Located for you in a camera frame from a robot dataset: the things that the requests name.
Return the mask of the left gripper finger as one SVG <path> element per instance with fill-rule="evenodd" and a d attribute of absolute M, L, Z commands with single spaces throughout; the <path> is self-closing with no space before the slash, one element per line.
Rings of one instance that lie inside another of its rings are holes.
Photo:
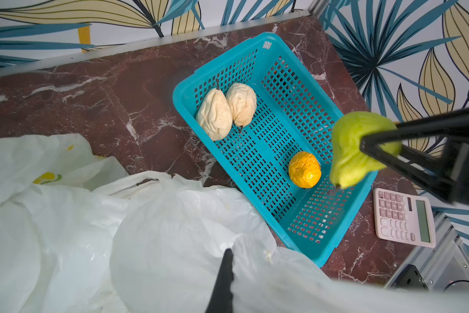
<path fill-rule="evenodd" d="M 232 250 L 226 249 L 205 313 L 233 312 L 233 293 L 230 290 L 234 280 L 233 258 Z"/>

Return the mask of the green pear front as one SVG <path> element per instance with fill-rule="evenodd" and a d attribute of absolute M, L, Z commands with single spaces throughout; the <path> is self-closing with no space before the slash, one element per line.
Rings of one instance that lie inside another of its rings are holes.
<path fill-rule="evenodd" d="M 361 152 L 361 141 L 369 134 L 396 128 L 393 121 L 373 112 L 351 112 L 339 119 L 332 129 L 331 183 L 347 189 L 360 183 L 367 174 L 386 168 L 385 164 Z"/>

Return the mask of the white lemon print bag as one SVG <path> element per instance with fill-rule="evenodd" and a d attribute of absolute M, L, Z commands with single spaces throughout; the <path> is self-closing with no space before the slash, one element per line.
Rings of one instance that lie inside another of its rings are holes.
<path fill-rule="evenodd" d="M 33 184 L 94 190 L 127 175 L 115 157 L 93 154 L 80 134 L 0 138 L 0 203 Z"/>

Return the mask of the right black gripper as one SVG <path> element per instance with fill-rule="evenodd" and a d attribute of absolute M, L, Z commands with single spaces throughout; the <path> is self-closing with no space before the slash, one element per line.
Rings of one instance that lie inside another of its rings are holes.
<path fill-rule="evenodd" d="M 443 156 L 402 150 L 404 162 L 383 150 L 383 143 L 425 137 L 446 138 Z M 445 203 L 469 206 L 469 108 L 401 123 L 362 137 L 361 152 L 405 176 Z"/>

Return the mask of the plain white plastic bag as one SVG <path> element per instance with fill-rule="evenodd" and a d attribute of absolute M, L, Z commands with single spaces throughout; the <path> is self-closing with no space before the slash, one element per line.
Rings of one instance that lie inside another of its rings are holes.
<path fill-rule="evenodd" d="M 469 293 L 330 280 L 237 190 L 143 173 L 89 191 L 0 178 L 0 312 L 204 312 L 234 254 L 234 312 L 469 312 Z"/>

